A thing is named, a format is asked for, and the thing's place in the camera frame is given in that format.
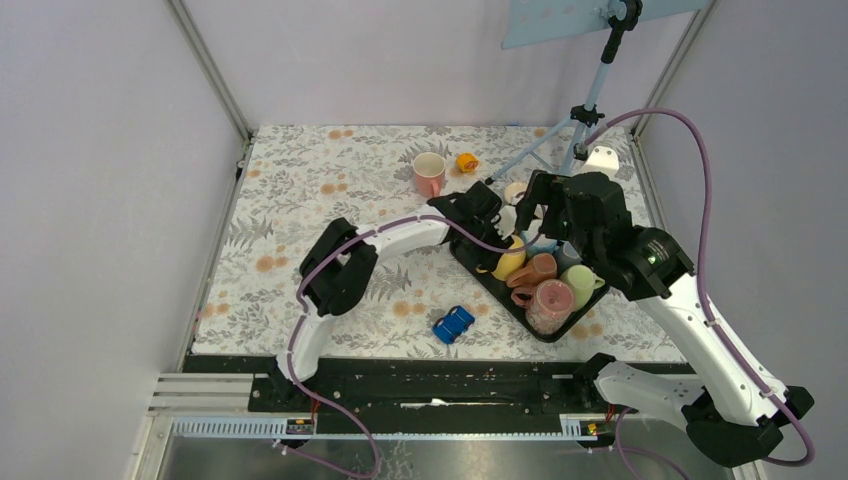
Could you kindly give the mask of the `yellow ceramic mug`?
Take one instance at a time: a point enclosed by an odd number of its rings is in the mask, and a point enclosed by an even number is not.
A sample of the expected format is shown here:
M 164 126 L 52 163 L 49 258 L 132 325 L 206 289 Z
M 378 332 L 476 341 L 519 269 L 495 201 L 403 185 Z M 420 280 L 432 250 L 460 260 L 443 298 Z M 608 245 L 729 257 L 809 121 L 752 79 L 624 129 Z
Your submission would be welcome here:
M 511 274 L 524 266 L 525 261 L 526 252 L 522 250 L 517 253 L 503 254 L 492 271 L 481 267 L 476 267 L 475 271 L 480 274 L 490 274 L 495 279 L 505 282 Z

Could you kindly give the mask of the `terracotta floral mug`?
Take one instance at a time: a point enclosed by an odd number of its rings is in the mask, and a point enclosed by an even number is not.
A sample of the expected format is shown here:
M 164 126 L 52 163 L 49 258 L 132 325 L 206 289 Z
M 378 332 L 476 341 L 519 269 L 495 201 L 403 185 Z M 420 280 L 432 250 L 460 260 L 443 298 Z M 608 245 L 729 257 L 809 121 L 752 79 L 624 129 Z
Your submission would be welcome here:
M 534 255 L 528 262 L 511 273 L 505 283 L 508 288 L 535 287 L 546 280 L 558 277 L 558 265 L 550 253 Z

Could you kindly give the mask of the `pink ceramic mug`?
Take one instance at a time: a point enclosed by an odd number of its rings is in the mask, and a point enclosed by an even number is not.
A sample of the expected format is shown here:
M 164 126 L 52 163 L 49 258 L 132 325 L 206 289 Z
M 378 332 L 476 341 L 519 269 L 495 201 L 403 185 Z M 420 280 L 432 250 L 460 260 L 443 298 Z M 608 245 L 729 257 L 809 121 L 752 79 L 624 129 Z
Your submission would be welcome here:
M 439 197 L 445 184 L 445 159 L 437 153 L 425 152 L 414 158 L 412 167 L 418 193 L 428 199 Z

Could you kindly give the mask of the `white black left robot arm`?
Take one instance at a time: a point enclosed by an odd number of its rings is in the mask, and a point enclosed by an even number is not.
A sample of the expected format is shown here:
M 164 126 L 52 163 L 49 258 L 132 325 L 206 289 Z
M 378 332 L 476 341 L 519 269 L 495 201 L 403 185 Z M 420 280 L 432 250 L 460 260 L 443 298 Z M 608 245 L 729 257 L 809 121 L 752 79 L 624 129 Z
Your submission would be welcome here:
M 475 266 L 494 266 L 512 247 L 515 223 L 515 208 L 481 182 L 430 199 L 397 219 L 362 226 L 345 218 L 330 222 L 299 267 L 296 299 L 303 313 L 269 374 L 272 398 L 288 411 L 307 404 L 307 380 L 317 372 L 335 321 L 360 303 L 380 263 L 460 243 L 470 246 Z

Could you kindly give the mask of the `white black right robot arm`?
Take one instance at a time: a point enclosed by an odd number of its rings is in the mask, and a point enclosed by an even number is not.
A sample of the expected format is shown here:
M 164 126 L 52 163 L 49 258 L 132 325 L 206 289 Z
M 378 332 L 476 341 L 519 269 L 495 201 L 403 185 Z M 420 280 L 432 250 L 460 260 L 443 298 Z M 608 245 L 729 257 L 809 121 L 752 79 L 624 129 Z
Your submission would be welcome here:
M 520 230 L 543 209 L 542 235 L 570 243 L 608 286 L 646 312 L 698 377 L 673 381 L 598 354 L 573 386 L 579 407 L 597 412 L 610 403 L 665 421 L 728 468 L 772 460 L 783 427 L 813 406 L 811 394 L 755 359 L 699 291 L 695 266 L 673 237 L 633 222 L 618 183 L 597 172 L 536 170 L 516 209 Z

